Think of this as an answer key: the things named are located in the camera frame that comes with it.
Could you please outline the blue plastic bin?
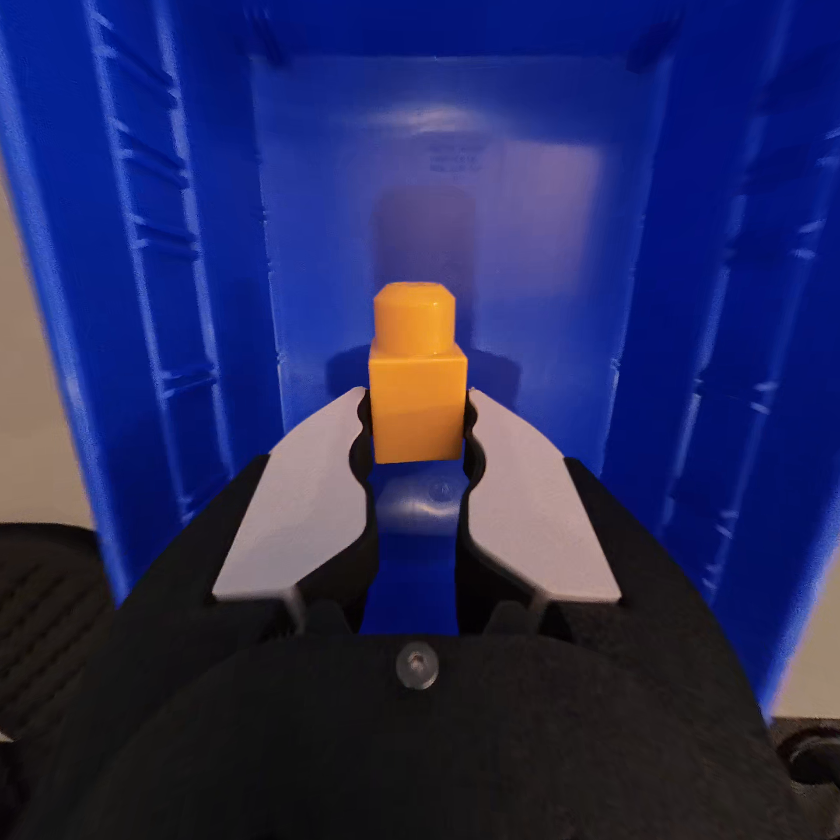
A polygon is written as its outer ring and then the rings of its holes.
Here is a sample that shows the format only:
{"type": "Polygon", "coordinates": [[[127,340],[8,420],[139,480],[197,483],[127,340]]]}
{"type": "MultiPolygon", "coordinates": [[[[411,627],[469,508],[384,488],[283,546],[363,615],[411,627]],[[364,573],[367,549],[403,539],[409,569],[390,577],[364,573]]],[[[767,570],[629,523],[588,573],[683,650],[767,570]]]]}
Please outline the blue plastic bin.
{"type": "Polygon", "coordinates": [[[2,150],[117,603],[432,281],[772,711],[838,537],[838,2],[2,2],[2,150]]]}

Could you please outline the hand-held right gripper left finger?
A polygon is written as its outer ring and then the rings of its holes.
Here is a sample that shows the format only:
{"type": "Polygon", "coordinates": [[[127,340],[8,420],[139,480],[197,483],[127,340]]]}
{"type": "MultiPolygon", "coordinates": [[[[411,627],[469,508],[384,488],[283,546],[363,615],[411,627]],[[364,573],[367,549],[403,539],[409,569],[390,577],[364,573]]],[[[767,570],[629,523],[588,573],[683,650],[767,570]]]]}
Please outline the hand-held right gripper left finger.
{"type": "Polygon", "coordinates": [[[357,634],[380,569],[372,467],[370,394],[355,386],[270,451],[214,599],[281,601],[299,631],[330,602],[357,634]]]}

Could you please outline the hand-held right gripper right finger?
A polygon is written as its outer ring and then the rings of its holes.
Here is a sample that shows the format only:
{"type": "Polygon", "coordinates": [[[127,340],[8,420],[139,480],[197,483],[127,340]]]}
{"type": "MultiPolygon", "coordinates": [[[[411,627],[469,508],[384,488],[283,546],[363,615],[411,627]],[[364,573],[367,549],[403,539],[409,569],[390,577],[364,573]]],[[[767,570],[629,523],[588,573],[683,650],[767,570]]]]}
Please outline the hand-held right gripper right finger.
{"type": "Polygon", "coordinates": [[[619,605],[620,586],[560,450],[476,388],[466,397],[464,439],[458,631],[481,634],[507,603],[535,628],[554,605],[619,605]]]}

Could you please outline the yellow mega block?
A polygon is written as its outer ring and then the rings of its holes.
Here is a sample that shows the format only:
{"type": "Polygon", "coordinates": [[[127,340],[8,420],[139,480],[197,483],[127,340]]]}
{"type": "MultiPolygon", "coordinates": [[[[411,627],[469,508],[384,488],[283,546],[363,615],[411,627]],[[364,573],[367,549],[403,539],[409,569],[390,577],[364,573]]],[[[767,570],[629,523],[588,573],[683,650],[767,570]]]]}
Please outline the yellow mega block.
{"type": "Polygon", "coordinates": [[[369,393],[378,465],[457,460],[464,439],[468,360],[456,299],[443,285],[400,281],[373,300],[369,393]]]}

